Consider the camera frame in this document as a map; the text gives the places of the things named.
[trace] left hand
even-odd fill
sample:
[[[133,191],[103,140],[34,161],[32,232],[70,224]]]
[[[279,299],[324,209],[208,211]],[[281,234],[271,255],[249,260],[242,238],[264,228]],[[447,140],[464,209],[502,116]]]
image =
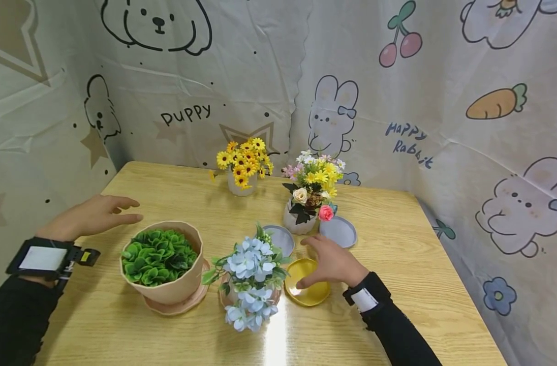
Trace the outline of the left hand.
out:
[[[140,203],[128,197],[102,196],[91,199],[60,213],[36,236],[58,241],[75,241],[80,236],[95,235],[123,224],[136,224],[142,215],[118,215],[122,209],[139,207]]]

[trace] cartoon puppy drawing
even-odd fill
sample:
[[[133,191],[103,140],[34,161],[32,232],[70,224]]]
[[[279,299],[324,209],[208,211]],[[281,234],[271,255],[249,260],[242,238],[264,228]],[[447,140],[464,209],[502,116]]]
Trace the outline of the cartoon puppy drawing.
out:
[[[200,0],[104,0],[102,23],[126,45],[200,55],[211,46],[211,23]]]
[[[499,181],[476,221],[502,253],[537,255],[537,235],[557,233],[557,158],[541,158],[522,177]]]
[[[331,155],[335,159],[350,150],[352,144],[344,136],[353,129],[356,101],[358,85],[354,81],[339,85],[333,75],[320,79],[309,113],[308,143],[315,155]]]
[[[87,82],[87,98],[83,102],[83,108],[85,108],[87,122],[92,128],[98,130],[104,142],[107,138],[122,132],[114,112],[114,104],[110,100],[106,80],[100,74],[94,75]]]

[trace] right hand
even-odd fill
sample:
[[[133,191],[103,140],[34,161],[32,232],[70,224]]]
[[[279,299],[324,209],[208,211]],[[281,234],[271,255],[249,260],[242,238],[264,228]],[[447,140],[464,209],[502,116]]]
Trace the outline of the right hand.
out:
[[[348,250],[323,235],[309,236],[301,241],[317,253],[317,269],[297,282],[298,289],[306,289],[316,282],[344,282],[350,287],[358,286],[370,273]]]

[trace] round dish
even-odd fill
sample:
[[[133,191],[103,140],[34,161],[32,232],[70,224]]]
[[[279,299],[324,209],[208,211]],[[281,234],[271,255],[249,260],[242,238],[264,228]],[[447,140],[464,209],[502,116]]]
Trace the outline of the round dish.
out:
[[[310,275],[316,268],[317,262],[309,258],[298,259],[287,267],[290,277],[285,280],[285,292],[295,303],[302,306],[315,306],[321,304],[329,296],[331,292],[329,282],[317,282],[304,290],[296,287],[301,278]]]
[[[264,226],[263,229],[271,232],[270,238],[272,239],[272,244],[283,250],[283,257],[288,257],[293,253],[295,249],[295,239],[293,239],[293,236],[287,228],[278,225],[267,225]]]
[[[342,248],[350,248],[358,240],[356,228],[341,216],[333,216],[329,221],[321,221],[319,233],[332,239]]]

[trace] mixed flower bouquet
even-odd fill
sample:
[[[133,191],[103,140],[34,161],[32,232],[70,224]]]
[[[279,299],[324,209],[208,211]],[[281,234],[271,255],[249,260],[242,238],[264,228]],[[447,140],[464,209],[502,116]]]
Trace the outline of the mixed flower bouquet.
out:
[[[295,181],[283,186],[293,194],[289,212],[297,215],[296,224],[306,223],[317,214],[322,221],[331,220],[337,212],[331,202],[337,195],[335,184],[344,176],[346,164],[329,155],[314,158],[310,150],[301,151],[297,163],[282,169],[283,176]]]
[[[242,190],[252,188],[249,178],[255,174],[259,174],[260,178],[264,178],[268,170],[272,174],[273,166],[270,158],[266,154],[266,145],[261,138],[249,138],[247,142],[239,145],[235,141],[228,143],[225,150],[217,154],[216,161],[218,168],[232,171],[236,185]],[[209,173],[212,180],[216,177],[213,171]]]
[[[213,284],[227,273],[229,281],[220,285],[220,291],[226,296],[233,291],[235,301],[225,307],[226,323],[233,323],[237,331],[258,331],[263,321],[278,311],[271,296],[288,275],[280,265],[290,261],[289,257],[283,258],[283,251],[272,245],[270,235],[257,224],[254,238],[247,236],[242,243],[234,244],[232,253],[224,258],[212,258],[213,268],[203,273],[202,283]]]

